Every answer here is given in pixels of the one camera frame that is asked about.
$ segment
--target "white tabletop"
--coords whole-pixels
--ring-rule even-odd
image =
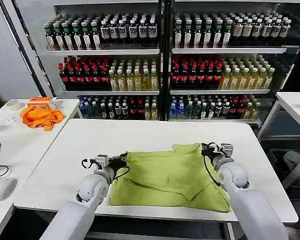
[[[233,159],[246,167],[250,183],[270,201],[285,223],[298,216],[250,126],[242,123],[167,122],[140,120],[71,119],[47,151],[20,194],[18,208],[57,211],[73,200],[80,180],[93,172],[81,160],[97,154],[109,157],[125,151],[165,151],[173,144],[231,143]],[[110,206],[110,194],[97,215],[238,221],[233,212],[220,213],[187,207]]]
[[[73,117],[79,100],[63,100],[60,104],[57,110],[60,110],[65,118],[55,124],[52,131],[44,131],[43,127],[29,128],[24,125],[19,117],[22,109],[10,111],[6,106],[0,109],[0,125],[13,116],[17,119],[14,123],[0,127],[0,164],[10,166],[12,169],[10,177],[17,179],[17,185],[12,194],[7,199],[0,201],[0,234],[12,214],[15,196],[20,192],[66,122]]]
[[[280,105],[300,124],[300,92],[277,92]]]

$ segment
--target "shelf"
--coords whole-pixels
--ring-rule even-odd
[[[207,119],[169,119],[172,122],[218,122],[218,123],[240,123],[240,124],[260,124],[258,119],[222,119],[222,118],[207,118]]]
[[[62,91],[62,98],[74,99],[77,96],[156,96],[159,91]]]
[[[173,54],[283,54],[283,47],[173,48]]]
[[[56,56],[84,56],[84,55],[157,55],[159,49],[105,49],[105,50],[73,50],[47,51]]]
[[[256,90],[170,90],[171,95],[206,95],[206,94],[267,94],[270,92],[270,89],[256,89]]]

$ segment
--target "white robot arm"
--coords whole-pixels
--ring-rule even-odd
[[[204,161],[205,156],[210,158],[220,183],[214,181],[227,191],[233,212],[247,239],[289,240],[285,226],[269,202],[250,186],[246,169],[232,160],[232,151],[231,144],[221,144],[218,147],[216,144],[202,143],[201,154]],[[76,201],[70,201],[61,207],[40,240],[83,240],[117,170],[125,167],[125,160],[122,161],[125,156],[122,154],[108,164],[107,156],[98,155],[94,163],[100,169],[82,179]]]

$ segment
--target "orange cloth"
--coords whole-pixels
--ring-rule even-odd
[[[51,131],[55,123],[60,123],[64,118],[62,112],[41,107],[27,107],[21,113],[22,122],[29,128],[44,127]]]

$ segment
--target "computer mouse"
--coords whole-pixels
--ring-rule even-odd
[[[0,179],[0,201],[9,197],[17,185],[17,179],[7,177]]]

